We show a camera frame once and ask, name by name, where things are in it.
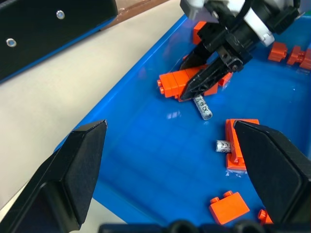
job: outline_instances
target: blue tray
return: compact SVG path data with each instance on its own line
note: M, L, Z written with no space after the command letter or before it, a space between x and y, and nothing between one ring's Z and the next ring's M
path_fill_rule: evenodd
M276 41L289 51L294 45L304 50L311 41L310 21L300 18ZM94 198L128 223L214 223L209 200L228 190L239 192L251 210L237 220L257 219L264 206L248 175L226 170L225 154L215 152L228 118L257 118L310 156L310 73L268 61L270 48L257 48L225 89L205 98L213 112L209 121L192 101L160 94L156 80L177 70L193 49L194 25L182 17L80 123L107 119Z

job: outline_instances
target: black panel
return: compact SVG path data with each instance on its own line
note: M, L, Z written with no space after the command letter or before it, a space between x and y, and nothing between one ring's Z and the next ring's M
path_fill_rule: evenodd
M281 132L235 123L247 173L274 223L310 223L311 161Z
M29 180L0 222L0 233L79 230L98 178L106 128L99 121L71 132Z
M114 0L1 1L0 81L116 15ZM8 38L17 45L7 46Z

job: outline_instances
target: orange lego brick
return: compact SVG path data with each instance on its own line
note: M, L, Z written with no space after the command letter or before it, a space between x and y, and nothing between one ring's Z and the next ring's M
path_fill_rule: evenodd
M177 82L175 80L173 73L170 73L169 82L170 82L171 89L172 89L172 95L177 96L178 95L178 85L177 85Z
M300 64L301 68L311 70L311 49L307 49L305 53L305 58Z
M237 163L233 162L233 161L234 161L234 159L232 158L232 154L228 153L225 157L225 166L227 169L246 171L246 166L245 166L244 160L243 160L243 162L238 160Z
M186 83L189 81L189 76L185 70L173 72L173 76L174 76L174 78L177 82L177 85L178 85L178 94L177 95L178 95L178 97L180 97L185 86L186 86Z
M311 70L311 49L304 52L301 51L300 46L294 46L287 64L294 65L295 63L300 63L301 68Z
M235 129L233 128L233 124L236 120L243 120L246 122L259 124L257 119L228 119L226 120L225 133L226 140L231 143L231 155L227 155L226 157L226 166L228 169L233 170L246 170L244 159L242 156L242 152L240 149L239 141Z
M218 224L224 225L249 212L249 208L244 202L241 195L228 191L224 198L219 200L218 197L210 201L209 210Z
M270 50L268 59L275 62L280 62L287 55L287 47L284 43L274 42Z
M288 65L294 65L296 62L302 63L304 52L301 51L300 46L294 46L290 57L287 60Z
M160 75L160 80L157 81L158 86L160 87L161 94L164 94L166 98L172 97L172 88L169 79L174 78L172 73Z
M195 45L198 45L201 42L201 38L198 36L198 32L203 28L203 26L206 24L204 21L198 22L198 24L193 28L193 37L192 42Z
M268 212L266 210L260 210L258 213L258 219L260 220L260 224L273 224L273 221L270 219Z
M157 80L157 84L160 88L160 93L166 98L174 97L179 101L180 96L187 84L187 82L196 75L201 69L206 68L207 65L180 70L172 73L160 75L160 79ZM216 94L218 91L218 83L204 93L204 96Z
M222 79L220 79L220 81L218 82L218 85L225 86L227 82L229 82L231 77L232 77L232 73L227 73Z

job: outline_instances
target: white table surface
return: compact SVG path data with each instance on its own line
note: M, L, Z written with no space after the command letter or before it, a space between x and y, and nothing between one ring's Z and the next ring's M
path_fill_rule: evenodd
M58 143L182 16L179 3L98 32L0 84L0 220ZM92 200L80 232L103 222L122 220Z

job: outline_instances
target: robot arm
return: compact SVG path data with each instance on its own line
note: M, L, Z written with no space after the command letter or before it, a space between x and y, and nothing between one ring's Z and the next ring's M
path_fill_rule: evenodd
M181 69L204 65L219 57L190 79L181 96L194 98L214 86L229 72L241 71L258 42L269 46L274 33L283 33L299 16L311 9L310 0L181 0L185 14L196 19L209 12L218 23L207 23L198 33L202 42L187 56Z

